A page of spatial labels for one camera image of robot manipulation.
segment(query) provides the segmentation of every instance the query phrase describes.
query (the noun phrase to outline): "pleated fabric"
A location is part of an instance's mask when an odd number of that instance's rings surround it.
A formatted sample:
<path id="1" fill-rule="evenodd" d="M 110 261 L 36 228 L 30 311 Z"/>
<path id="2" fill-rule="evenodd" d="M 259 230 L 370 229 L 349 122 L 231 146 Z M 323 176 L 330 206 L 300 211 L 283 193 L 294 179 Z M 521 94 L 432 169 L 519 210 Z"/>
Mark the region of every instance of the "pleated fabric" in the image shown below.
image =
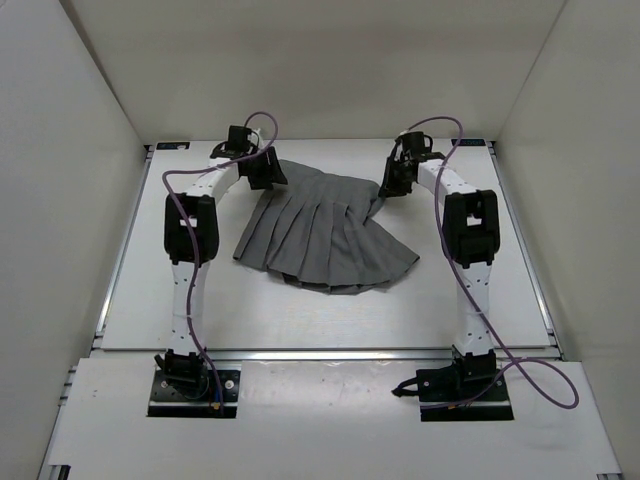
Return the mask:
<path id="1" fill-rule="evenodd" d="M 258 200 L 233 258 L 298 287 L 356 294 L 387 287 L 419 256 L 374 220 L 383 200 L 370 180 L 280 160 L 289 184 Z"/>

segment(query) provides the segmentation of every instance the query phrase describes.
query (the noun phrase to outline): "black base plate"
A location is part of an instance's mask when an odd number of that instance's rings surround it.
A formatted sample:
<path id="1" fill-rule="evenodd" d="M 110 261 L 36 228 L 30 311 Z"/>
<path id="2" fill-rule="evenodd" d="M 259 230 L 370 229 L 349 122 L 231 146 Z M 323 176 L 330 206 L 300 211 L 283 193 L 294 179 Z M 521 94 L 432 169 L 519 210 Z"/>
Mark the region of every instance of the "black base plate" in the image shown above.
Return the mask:
<path id="1" fill-rule="evenodd" d="M 218 370 L 222 384 L 222 399 L 224 412 L 215 408 L 216 382 L 209 370 L 209 388 L 203 391 L 199 398 L 185 397 L 178 390 L 169 385 L 165 375 L 156 369 L 149 395 L 149 417 L 180 417 L 180 418 L 236 418 L 238 411 L 238 395 L 240 392 L 240 370 Z M 225 388 L 227 381 L 233 381 L 232 388 Z"/>
<path id="2" fill-rule="evenodd" d="M 485 383 L 465 385 L 460 390 L 456 390 L 442 385 L 442 374 L 442 369 L 418 370 L 416 372 L 418 398 L 422 404 L 420 407 L 420 419 L 423 422 L 513 420 L 513 409 L 511 408 L 509 391 L 504 379 L 498 380 L 487 393 L 469 406 L 424 408 L 424 404 L 458 402 L 471 398 L 491 382 L 491 379 L 489 379 Z M 440 388 L 430 388 L 430 385 L 439 385 Z"/>

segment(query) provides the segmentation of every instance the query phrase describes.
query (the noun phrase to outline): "white panel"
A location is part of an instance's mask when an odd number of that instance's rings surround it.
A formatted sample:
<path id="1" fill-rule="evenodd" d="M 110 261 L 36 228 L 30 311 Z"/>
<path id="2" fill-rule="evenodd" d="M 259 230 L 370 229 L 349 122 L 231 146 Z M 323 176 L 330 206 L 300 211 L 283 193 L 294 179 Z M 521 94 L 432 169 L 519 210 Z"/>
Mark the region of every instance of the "white panel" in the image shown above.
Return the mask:
<path id="1" fill-rule="evenodd" d="M 562 0 L 64 3 L 153 143 L 221 138 L 256 108 L 282 138 L 388 138 L 448 113 L 495 139 Z"/>
<path id="2" fill-rule="evenodd" d="M 35 478 L 144 150 L 60 5 L 0 9 L 0 465 Z"/>
<path id="3" fill-rule="evenodd" d="M 640 478 L 640 2 L 569 1 L 500 137 L 544 290 Z"/>
<path id="4" fill-rule="evenodd" d="M 245 362 L 235 420 L 146 418 L 153 376 L 142 359 L 80 363 L 50 461 L 77 479 L 595 479 L 618 471 L 580 364 L 577 410 L 507 373 L 515 420 L 421 423 L 390 390 L 413 362 Z M 568 401 L 556 374 L 530 367 Z"/>
<path id="5" fill-rule="evenodd" d="M 173 279 L 163 249 L 164 201 L 160 181 L 171 168 L 208 165 L 215 142 L 189 150 L 156 151 L 131 235 L 104 337 L 105 349 L 164 350 L 171 333 Z M 278 155 L 326 172 L 382 181 L 391 140 L 277 142 Z M 436 140 L 447 152 L 449 140 Z M 460 148 L 451 165 L 468 182 L 499 195 L 502 243 L 491 275 L 490 316 L 507 345 L 549 345 L 546 328 L 486 147 Z M 173 177 L 182 191 L 194 177 Z M 219 205 L 220 252 L 205 287 L 204 331 L 217 349 L 450 348 L 457 322 L 455 280 L 437 234 L 433 196 L 414 193 L 387 200 L 375 216 L 421 259 L 387 290 L 328 296 L 285 285 L 243 267 L 232 253 L 261 192 L 242 179 Z"/>

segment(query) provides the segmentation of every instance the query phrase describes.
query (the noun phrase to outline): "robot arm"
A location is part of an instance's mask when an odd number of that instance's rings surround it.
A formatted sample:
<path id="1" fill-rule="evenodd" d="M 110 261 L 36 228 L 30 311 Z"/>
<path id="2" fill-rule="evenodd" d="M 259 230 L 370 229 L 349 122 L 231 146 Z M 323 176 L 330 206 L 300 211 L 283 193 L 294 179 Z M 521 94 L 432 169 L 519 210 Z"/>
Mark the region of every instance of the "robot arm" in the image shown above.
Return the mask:
<path id="1" fill-rule="evenodd" d="M 262 139 L 258 131 L 246 127 L 229 127 L 226 142 L 217 145 L 210 156 L 210 166 L 256 153 Z M 177 194 L 180 205 L 189 217 L 199 252 L 199 265 L 191 295 L 191 323 L 198 339 L 202 335 L 204 309 L 204 285 L 211 261 L 219 247 L 216 206 L 224 194 L 240 177 L 247 177 L 252 190 L 272 189 L 274 183 L 286 184 L 275 148 L 270 147 L 262 155 L 243 160 L 222 170 L 214 170 L 200 176 L 184 193 Z M 156 362 L 167 381 L 182 392 L 202 390 L 206 375 L 203 358 L 189 333 L 187 322 L 187 297 L 194 272 L 195 255 L 185 220 L 169 196 L 165 203 L 164 247 L 171 259 L 173 270 L 173 320 L 172 335 L 164 358 L 156 356 Z"/>
<path id="2" fill-rule="evenodd" d="M 387 158 L 380 196 L 404 196 L 417 183 L 435 194 L 444 155 L 425 145 L 422 132 L 403 133 Z M 455 171 L 446 169 L 440 177 L 439 198 L 444 207 L 443 248 L 464 280 L 482 312 L 489 312 L 489 278 L 494 256 L 500 247 L 498 203 L 495 192 L 478 190 Z M 394 394 L 419 395 L 421 399 L 460 400 L 482 391 L 496 374 L 496 356 L 490 333 L 460 285 L 457 288 L 457 329 L 453 363 L 436 370 L 420 370 L 416 378 L 403 382 Z M 404 386 L 417 383 L 418 391 Z"/>
<path id="3" fill-rule="evenodd" d="M 387 159 L 381 196 L 403 196 L 417 183 L 435 194 L 444 156 L 427 147 L 422 132 L 400 135 Z M 439 198 L 444 207 L 444 241 L 465 287 L 487 314 L 491 264 L 500 246 L 497 197 L 478 190 L 455 171 L 445 169 L 440 177 Z M 458 328 L 454 347 L 461 356 L 484 355 L 493 342 L 484 322 L 457 285 Z"/>
<path id="4" fill-rule="evenodd" d="M 417 183 L 425 187 L 431 193 L 435 193 L 436 179 L 438 171 L 442 166 L 442 160 L 428 160 L 418 166 Z M 469 200 L 481 202 L 483 205 L 490 203 L 495 208 L 491 212 L 495 215 L 497 227 L 497 202 L 495 202 L 495 193 L 480 192 L 464 181 L 455 171 L 446 169 L 440 178 L 440 189 L 438 203 L 445 207 L 445 234 L 447 230 L 451 230 L 455 217 L 462 219 L 462 224 L 458 225 L 458 235 L 473 232 L 473 229 L 482 229 L 483 219 L 486 219 L 486 209 L 478 214 L 471 213 L 467 215 L 464 209 Z M 485 315 L 489 313 L 489 278 L 491 275 L 491 263 L 493 262 L 493 254 L 496 249 L 489 248 L 485 251 L 486 255 L 476 255 L 476 258 L 462 258 L 466 250 L 468 253 L 469 246 L 458 245 L 455 248 L 455 241 L 449 241 L 449 253 L 453 256 L 455 268 L 464 279 L 465 287 L 471 292 L 482 312 Z M 457 289 L 457 312 L 458 327 L 454 340 L 456 350 L 463 356 L 470 353 L 472 355 L 484 355 L 493 350 L 493 342 L 484 322 L 476 312 L 475 308 L 469 303 L 467 296 L 462 291 L 462 287 L 456 283 Z"/>

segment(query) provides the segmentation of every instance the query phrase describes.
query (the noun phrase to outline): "white tabletop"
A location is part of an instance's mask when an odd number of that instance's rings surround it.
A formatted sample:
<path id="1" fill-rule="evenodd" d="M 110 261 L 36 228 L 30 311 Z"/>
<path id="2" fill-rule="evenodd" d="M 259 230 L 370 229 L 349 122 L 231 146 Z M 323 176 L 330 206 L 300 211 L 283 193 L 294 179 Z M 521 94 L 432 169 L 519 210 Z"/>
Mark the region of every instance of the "white tabletop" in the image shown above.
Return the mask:
<path id="1" fill-rule="evenodd" d="M 147 418 L 152 354 L 80 362 L 49 463 L 69 480 L 595 479 L 619 472 L 578 363 L 557 363 L 581 396 L 563 411 L 507 372 L 515 420 L 421 423 L 390 390 L 413 362 L 244 362 L 233 420 Z M 528 366 L 559 400 L 567 386 Z"/>
<path id="2" fill-rule="evenodd" d="M 164 350 L 171 330 L 173 281 L 163 249 L 162 172 L 202 168 L 216 142 L 156 151 L 107 318 L 104 349 Z M 382 181 L 389 140 L 278 141 L 280 158 L 326 172 Z M 436 140 L 446 153 L 451 142 Z M 491 274 L 490 318 L 514 347 L 549 345 L 546 326 L 487 147 L 460 148 L 451 166 L 469 183 L 498 193 L 501 248 Z M 173 177 L 175 189 L 194 177 Z M 218 206 L 220 251 L 205 287 L 204 331 L 211 349 L 449 348 L 456 324 L 455 281 L 443 257 L 433 196 L 387 200 L 375 220 L 420 255 L 396 285 L 356 296 L 329 296 L 285 285 L 232 259 L 261 192 L 246 180 Z"/>

